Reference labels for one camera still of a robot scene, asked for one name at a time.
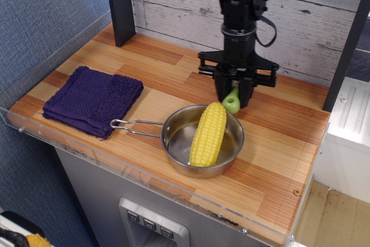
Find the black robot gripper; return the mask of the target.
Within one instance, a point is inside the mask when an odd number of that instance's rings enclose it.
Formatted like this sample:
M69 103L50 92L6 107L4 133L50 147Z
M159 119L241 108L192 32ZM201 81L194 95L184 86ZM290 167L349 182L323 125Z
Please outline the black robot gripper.
M236 82L239 82L240 108L248 106L255 86L276 86L279 65L259 56L255 44L253 32L243 35L226 32L223 50L198 54L199 73L213 77L219 101L223 101Z

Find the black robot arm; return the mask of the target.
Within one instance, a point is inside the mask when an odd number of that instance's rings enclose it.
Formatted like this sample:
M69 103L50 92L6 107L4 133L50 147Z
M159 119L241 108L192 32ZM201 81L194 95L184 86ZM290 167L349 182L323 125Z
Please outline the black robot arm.
M256 34L257 21L274 27L263 17L267 0L219 0L223 23L224 48L202 51L199 72L214 79L219 101L225 100L234 84L238 86L240 107L245 108L258 85L273 87L279 65L260 57L255 46L260 40Z

